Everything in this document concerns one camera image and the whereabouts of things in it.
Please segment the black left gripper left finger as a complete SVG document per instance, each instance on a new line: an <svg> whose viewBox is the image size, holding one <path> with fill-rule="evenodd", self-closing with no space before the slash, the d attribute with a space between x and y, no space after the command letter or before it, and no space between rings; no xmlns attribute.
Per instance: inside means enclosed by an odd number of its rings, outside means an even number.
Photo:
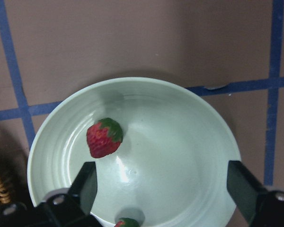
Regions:
<svg viewBox="0 0 284 227"><path fill-rule="evenodd" d="M68 190L84 214L89 215L98 191L95 162L85 162Z"/></svg>

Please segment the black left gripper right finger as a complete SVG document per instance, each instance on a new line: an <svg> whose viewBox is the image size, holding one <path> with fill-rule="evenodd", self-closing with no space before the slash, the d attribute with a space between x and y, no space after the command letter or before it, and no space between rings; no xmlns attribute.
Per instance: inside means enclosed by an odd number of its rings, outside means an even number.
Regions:
<svg viewBox="0 0 284 227"><path fill-rule="evenodd" d="M266 187L241 161L231 160L228 162L227 191L246 222L253 225L268 195Z"/></svg>

